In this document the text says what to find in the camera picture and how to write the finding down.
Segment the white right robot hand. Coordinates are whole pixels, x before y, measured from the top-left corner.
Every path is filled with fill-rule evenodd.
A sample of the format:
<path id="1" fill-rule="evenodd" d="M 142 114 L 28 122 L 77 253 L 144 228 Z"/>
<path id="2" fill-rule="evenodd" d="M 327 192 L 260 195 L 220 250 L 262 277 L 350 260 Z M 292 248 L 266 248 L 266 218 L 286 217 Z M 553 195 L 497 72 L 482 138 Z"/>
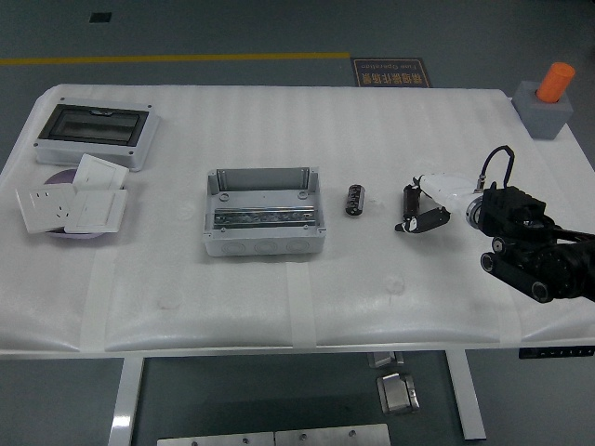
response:
<path id="1" fill-rule="evenodd" d="M 437 206 L 423 213 L 421 196 L 425 194 Z M 479 228 L 483 192 L 465 177 L 447 174 L 422 175 L 403 189 L 403 222 L 398 232 L 422 233 L 445 225 L 451 216 L 459 216 L 472 228 Z"/>

